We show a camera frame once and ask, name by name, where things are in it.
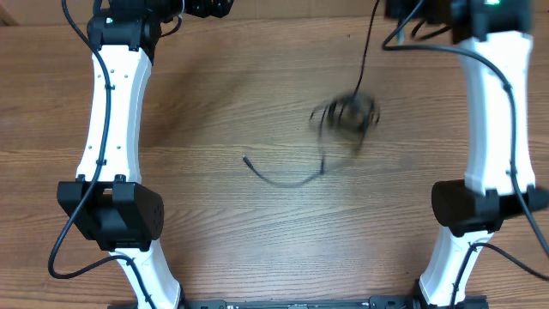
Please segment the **black USB cable short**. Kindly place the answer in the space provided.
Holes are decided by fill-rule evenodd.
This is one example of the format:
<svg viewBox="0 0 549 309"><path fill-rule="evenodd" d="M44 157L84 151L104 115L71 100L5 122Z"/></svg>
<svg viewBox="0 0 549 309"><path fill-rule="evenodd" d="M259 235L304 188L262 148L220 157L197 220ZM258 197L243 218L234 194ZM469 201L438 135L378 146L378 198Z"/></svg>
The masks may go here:
<svg viewBox="0 0 549 309"><path fill-rule="evenodd" d="M327 119L329 121L330 126L337 124L343 128L352 129L353 128L352 125L344 124L342 122L343 113L349 112L350 116L359 115L362 117L361 122L359 124L356 124L354 128L358 132L362 132L363 134L365 134L367 132L368 127L372 123L376 124L379 120L379 115L377 114L378 108L374 99L371 96L368 96L367 94L360 93L359 91L363 77L364 77L364 73L365 73L365 60L368 52L368 47L370 44L370 39L371 39L371 29L375 19L375 15L377 13L377 7L379 3L380 1L376 0L371 12L371 19L370 19L368 30L367 30L365 48L362 55L359 78L357 80L355 89L350 94L339 96L333 99L331 103L326 105L320 125L323 125L323 120Z"/></svg>

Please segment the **black USB cable long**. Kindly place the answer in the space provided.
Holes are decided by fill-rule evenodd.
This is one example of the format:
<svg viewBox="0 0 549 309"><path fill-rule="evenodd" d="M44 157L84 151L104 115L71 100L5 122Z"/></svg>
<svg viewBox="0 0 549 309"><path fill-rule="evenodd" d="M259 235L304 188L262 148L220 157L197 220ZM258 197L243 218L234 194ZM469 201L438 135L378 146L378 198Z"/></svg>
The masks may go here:
<svg viewBox="0 0 549 309"><path fill-rule="evenodd" d="M262 181L277 188L292 189L309 184L316 180L328 171L326 167L327 152L323 146L324 126L327 125L330 129L337 129L347 133L353 133L358 136L357 145L353 148L352 154L347 158L337 161L334 169L347 167L351 159L359 154L365 144L365 138L370 128L376 126L380 119L380 107L375 99L366 93L342 94L335 97L324 106L316 106L309 117L312 120L317 114L317 111L322 111L322 115L318 122L317 140L318 152L321 156L319 168L316 172L307 178L294 182L280 182L267 178L257 171L250 159L244 154L242 157L245 165Z"/></svg>

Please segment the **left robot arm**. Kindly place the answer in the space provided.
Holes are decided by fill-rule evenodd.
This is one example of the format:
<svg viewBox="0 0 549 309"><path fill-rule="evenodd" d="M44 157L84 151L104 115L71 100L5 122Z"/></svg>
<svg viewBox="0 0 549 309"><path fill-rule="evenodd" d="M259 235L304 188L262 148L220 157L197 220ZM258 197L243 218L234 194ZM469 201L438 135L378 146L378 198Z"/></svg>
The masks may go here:
<svg viewBox="0 0 549 309"><path fill-rule="evenodd" d="M189 302L169 269L160 245L165 211L161 196L142 185L139 138L142 102L154 64L161 26L183 14L222 18L232 0L94 2L93 16L79 36L93 53L94 94L86 147L75 180L61 182L57 201L69 220L48 260L71 226L97 243L107 257L71 273L84 274L117 261L133 288L135 308L208 308Z"/></svg>

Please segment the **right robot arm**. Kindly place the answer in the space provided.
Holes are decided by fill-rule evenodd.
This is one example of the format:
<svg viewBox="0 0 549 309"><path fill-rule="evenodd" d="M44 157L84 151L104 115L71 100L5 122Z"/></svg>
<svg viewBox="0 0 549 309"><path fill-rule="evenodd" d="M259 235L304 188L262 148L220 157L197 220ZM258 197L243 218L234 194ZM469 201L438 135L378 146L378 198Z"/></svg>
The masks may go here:
<svg viewBox="0 0 549 309"><path fill-rule="evenodd" d="M528 147L528 64L533 47L528 1L389 1L399 27L411 20L450 32L467 84L469 155L462 179L437 182L431 206L439 233L405 308L485 308L466 293L481 251L506 220L548 205L535 183Z"/></svg>

